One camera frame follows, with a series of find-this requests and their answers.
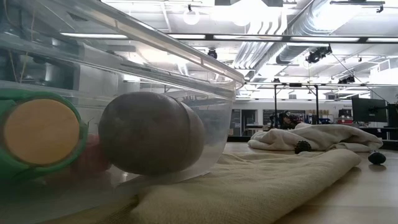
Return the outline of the black computer monitor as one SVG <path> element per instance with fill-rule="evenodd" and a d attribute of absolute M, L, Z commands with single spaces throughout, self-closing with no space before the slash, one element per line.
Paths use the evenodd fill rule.
<path fill-rule="evenodd" d="M 352 98 L 353 120 L 357 122 L 387 121 L 386 102 L 384 100 Z"/>
<path fill-rule="evenodd" d="M 388 126 L 398 128 L 398 104 L 387 105 Z"/>

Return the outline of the small red toy strawberry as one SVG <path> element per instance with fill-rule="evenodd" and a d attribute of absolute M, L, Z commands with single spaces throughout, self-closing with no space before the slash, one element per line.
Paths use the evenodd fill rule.
<path fill-rule="evenodd" d="M 111 167 L 103 149 L 99 136 L 89 134 L 83 152 L 71 164 L 71 173 L 77 177 L 92 177 L 107 171 Z"/>

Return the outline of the toy blackberry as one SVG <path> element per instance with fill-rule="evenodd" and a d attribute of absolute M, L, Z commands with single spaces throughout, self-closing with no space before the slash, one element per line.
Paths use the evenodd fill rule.
<path fill-rule="evenodd" d="M 299 141 L 294 146 L 295 154 L 300 154 L 301 152 L 310 152 L 311 150 L 312 147 L 307 141 Z"/>

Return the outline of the clear plastic tupperware container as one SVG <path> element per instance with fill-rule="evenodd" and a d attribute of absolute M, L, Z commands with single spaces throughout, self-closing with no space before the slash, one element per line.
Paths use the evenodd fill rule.
<path fill-rule="evenodd" d="M 38 224 L 130 198 L 154 184 L 208 171 L 222 154 L 243 76 L 181 41 L 74 39 L 62 32 L 163 33 L 101 0 L 0 0 L 0 89 L 55 93 L 71 102 L 98 134 L 107 105 L 132 92 L 171 96 L 205 127 L 205 147 L 189 168 L 139 175 L 111 167 L 77 177 L 71 164 L 35 179 L 0 182 L 0 224 Z"/>

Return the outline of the toy blueberry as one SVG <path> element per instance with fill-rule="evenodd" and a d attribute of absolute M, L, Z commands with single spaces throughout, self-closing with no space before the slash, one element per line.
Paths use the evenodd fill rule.
<path fill-rule="evenodd" d="M 379 151 L 373 151 L 369 154 L 368 161 L 374 165 L 381 165 L 385 163 L 386 157 Z"/>

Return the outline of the person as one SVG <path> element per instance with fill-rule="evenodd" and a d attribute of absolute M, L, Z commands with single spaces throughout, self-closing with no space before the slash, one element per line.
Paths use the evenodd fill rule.
<path fill-rule="evenodd" d="M 280 129 L 294 129 L 300 121 L 296 115 L 286 110 L 279 113 L 278 122 Z"/>

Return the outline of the beige cloth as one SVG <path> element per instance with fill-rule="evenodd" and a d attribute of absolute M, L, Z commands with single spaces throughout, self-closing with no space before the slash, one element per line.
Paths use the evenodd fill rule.
<path fill-rule="evenodd" d="M 273 224 L 360 162 L 347 149 L 223 154 L 207 175 L 41 224 Z"/>

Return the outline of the black beam with light strips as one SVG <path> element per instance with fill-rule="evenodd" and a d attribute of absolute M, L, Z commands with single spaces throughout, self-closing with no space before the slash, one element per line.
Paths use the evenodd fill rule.
<path fill-rule="evenodd" d="M 303 36 L 303 35 L 254 35 L 254 34 L 146 34 L 122 35 L 122 34 L 86 34 L 62 32 L 63 36 L 74 39 L 98 39 L 98 40 L 138 40 L 152 44 L 172 43 L 183 41 L 207 41 L 207 42 L 282 42 L 300 44 L 398 44 L 398 37 L 349 37 L 349 36 Z"/>

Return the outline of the brown toy kiwi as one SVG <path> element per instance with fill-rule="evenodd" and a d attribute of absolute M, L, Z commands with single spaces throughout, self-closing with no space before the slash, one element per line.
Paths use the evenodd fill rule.
<path fill-rule="evenodd" d="M 98 125 L 99 145 L 124 172 L 164 175 L 196 163 L 205 127 L 189 106 L 167 95 L 132 92 L 116 97 Z"/>

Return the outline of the green toy cucumber half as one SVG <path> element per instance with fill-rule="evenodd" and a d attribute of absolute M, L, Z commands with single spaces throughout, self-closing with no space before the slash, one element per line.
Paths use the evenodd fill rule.
<path fill-rule="evenodd" d="M 88 125 L 64 97 L 0 89 L 0 182 L 61 170 L 78 158 L 87 139 Z"/>

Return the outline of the white checked dish towel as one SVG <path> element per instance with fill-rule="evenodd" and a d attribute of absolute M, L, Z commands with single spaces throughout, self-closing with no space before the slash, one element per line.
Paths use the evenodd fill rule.
<path fill-rule="evenodd" d="M 294 151 L 295 145 L 306 141 L 313 151 L 347 149 L 353 152 L 371 152 L 380 149 L 383 142 L 375 135 L 343 124 L 300 123 L 294 129 L 271 129 L 255 133 L 248 141 L 253 149 L 265 151 Z"/>

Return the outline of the black metal gantry frame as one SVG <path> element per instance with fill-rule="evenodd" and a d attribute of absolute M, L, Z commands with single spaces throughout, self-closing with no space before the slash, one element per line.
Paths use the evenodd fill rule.
<path fill-rule="evenodd" d="M 316 124 L 320 124 L 319 122 L 319 96 L 318 96 L 318 90 L 320 84 L 314 84 L 314 83 L 273 83 L 274 86 L 274 114 L 277 115 L 277 87 L 278 86 L 283 86 L 283 87 L 294 87 L 294 88 L 299 88 L 299 87 L 306 87 L 313 95 L 315 95 L 315 103 L 316 103 Z M 315 88 L 315 91 L 312 91 L 310 87 L 313 86 Z"/>

